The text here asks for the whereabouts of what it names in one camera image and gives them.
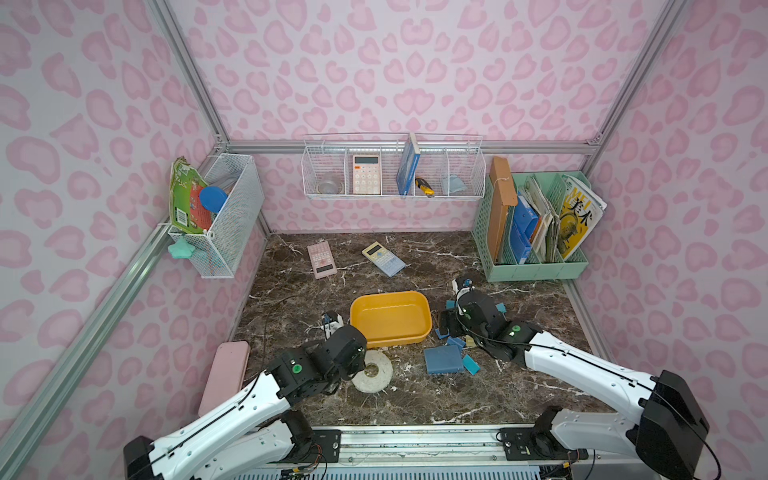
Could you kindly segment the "white tape roll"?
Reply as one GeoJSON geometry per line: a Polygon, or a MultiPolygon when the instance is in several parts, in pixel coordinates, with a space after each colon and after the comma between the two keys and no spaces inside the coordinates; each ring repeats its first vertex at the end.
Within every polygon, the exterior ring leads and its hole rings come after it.
{"type": "Polygon", "coordinates": [[[393,376],[393,366],[390,359],[380,351],[367,351],[364,357],[364,368],[352,379],[355,388],[366,394],[374,394],[384,390],[393,376]]]}

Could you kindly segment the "yellow plastic storage box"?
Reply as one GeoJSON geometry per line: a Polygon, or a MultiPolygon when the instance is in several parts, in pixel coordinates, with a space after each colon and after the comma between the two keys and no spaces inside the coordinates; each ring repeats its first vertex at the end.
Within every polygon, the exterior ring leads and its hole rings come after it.
{"type": "Polygon", "coordinates": [[[371,350],[420,343],[432,331],[433,321],[427,298],[403,291],[358,297],[350,308],[350,324],[365,336],[371,350]]]}

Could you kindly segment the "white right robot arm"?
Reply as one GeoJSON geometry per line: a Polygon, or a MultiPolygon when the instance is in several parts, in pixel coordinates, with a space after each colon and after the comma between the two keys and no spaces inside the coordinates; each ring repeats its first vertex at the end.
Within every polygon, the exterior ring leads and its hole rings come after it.
{"type": "Polygon", "coordinates": [[[548,459],[601,450],[637,458],[665,479],[695,478],[702,453],[712,450],[710,426],[681,376],[621,367],[535,324],[511,321],[468,279],[455,280],[452,288],[454,305],[441,314],[451,334],[469,336],[494,359],[564,381],[612,409],[585,413],[550,406],[530,430],[530,449],[548,459]]]}

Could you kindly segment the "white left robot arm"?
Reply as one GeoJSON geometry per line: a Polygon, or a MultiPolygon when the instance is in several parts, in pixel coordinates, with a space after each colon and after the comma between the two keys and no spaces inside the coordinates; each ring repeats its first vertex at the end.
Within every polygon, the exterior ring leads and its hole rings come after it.
{"type": "Polygon", "coordinates": [[[179,430],[123,449],[128,479],[231,479],[286,458],[314,452],[313,430],[297,410],[332,395],[365,368],[367,340],[353,326],[328,339],[287,349],[233,397],[179,430]]]}

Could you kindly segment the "teal binder clip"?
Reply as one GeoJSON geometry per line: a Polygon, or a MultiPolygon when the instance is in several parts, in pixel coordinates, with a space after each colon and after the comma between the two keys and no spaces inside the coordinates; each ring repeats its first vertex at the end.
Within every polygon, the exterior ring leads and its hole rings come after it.
{"type": "Polygon", "coordinates": [[[480,365],[470,355],[462,357],[462,364],[471,375],[476,375],[481,370],[480,365]]]}

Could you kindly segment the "green plastic file organizer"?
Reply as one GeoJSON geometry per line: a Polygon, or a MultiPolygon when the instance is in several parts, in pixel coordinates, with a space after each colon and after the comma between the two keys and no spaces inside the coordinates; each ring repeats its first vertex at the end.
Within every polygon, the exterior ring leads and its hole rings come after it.
{"type": "MultiPolygon", "coordinates": [[[[529,178],[535,178],[546,197],[554,202],[564,197],[563,177],[573,176],[590,186],[586,176],[578,171],[572,172],[534,172],[514,173],[516,184],[525,185],[529,178]]],[[[583,250],[578,248],[567,260],[558,256],[557,262],[542,263],[534,251],[531,251],[526,262],[516,263],[511,248],[505,244],[500,253],[501,263],[495,263],[487,245],[488,226],[494,187],[489,178],[485,180],[485,193],[477,211],[472,235],[478,250],[479,258],[486,280],[491,283],[537,280],[574,280],[577,279],[589,265],[589,260],[583,250]]]]}

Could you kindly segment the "yellow blue calculator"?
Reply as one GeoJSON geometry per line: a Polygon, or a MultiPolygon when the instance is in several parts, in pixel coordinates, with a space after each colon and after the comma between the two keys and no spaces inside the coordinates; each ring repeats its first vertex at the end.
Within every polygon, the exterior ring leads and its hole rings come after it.
{"type": "Polygon", "coordinates": [[[403,260],[379,242],[374,242],[364,248],[362,254],[389,278],[397,275],[406,267],[403,260]]]}

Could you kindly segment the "pink pencil case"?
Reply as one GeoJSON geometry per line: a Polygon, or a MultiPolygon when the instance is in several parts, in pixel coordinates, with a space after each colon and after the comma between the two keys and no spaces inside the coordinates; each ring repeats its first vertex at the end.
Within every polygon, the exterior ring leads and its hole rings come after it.
{"type": "Polygon", "coordinates": [[[241,390],[249,354],[250,346],[246,341],[226,342],[217,348],[198,408],[199,417],[241,390]]]}

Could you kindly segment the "brown folder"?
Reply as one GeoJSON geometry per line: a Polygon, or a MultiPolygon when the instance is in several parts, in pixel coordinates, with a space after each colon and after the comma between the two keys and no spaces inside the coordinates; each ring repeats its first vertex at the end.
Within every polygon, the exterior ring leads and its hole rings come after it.
{"type": "Polygon", "coordinates": [[[493,189],[487,232],[487,243],[493,263],[499,261],[504,242],[509,209],[518,204],[517,189],[510,170],[509,161],[494,156],[491,162],[489,180],[493,189]]]}

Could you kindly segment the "yellow black small tool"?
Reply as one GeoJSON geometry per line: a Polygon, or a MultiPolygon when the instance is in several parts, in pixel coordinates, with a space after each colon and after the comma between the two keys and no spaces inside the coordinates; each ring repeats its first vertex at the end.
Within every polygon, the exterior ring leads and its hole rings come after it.
{"type": "Polygon", "coordinates": [[[422,177],[416,177],[415,185],[416,188],[419,189],[428,198],[433,198],[435,196],[435,190],[431,187],[426,179],[422,177]]]}

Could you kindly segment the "yellow art magazine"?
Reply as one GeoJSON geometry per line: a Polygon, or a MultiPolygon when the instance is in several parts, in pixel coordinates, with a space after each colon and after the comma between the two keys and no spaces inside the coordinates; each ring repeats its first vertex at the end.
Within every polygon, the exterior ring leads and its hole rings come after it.
{"type": "Polygon", "coordinates": [[[560,212],[558,250],[568,260],[602,219],[607,203],[573,175],[563,175],[565,194],[560,212]]]}

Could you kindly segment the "clear tape roll in basket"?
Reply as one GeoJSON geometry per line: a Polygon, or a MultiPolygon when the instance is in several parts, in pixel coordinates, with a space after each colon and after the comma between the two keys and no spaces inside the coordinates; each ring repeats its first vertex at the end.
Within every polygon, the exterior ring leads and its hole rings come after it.
{"type": "Polygon", "coordinates": [[[344,191],[344,182],[334,176],[324,177],[316,182],[316,193],[319,195],[341,195],[344,191]]]}

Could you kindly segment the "pink calculator in basket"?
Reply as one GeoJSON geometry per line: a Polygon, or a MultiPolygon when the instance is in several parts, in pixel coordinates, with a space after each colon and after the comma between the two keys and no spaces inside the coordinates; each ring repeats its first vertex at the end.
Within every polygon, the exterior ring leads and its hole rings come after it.
{"type": "Polygon", "coordinates": [[[355,195],[380,195],[381,158],[373,154],[352,157],[352,191],[355,195]]]}

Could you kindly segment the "mint star toy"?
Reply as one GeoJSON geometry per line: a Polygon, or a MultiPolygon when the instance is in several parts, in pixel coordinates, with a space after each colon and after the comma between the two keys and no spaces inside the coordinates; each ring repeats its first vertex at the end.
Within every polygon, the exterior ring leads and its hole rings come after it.
{"type": "Polygon", "coordinates": [[[196,247],[189,243],[184,236],[181,236],[170,244],[167,250],[173,259],[189,260],[192,258],[196,247]]]}

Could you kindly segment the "blue round disc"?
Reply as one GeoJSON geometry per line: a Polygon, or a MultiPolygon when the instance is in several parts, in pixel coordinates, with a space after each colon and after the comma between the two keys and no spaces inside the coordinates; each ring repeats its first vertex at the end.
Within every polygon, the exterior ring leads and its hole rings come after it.
{"type": "Polygon", "coordinates": [[[200,205],[213,214],[219,214],[228,199],[228,193],[217,186],[208,186],[199,193],[200,205]]]}

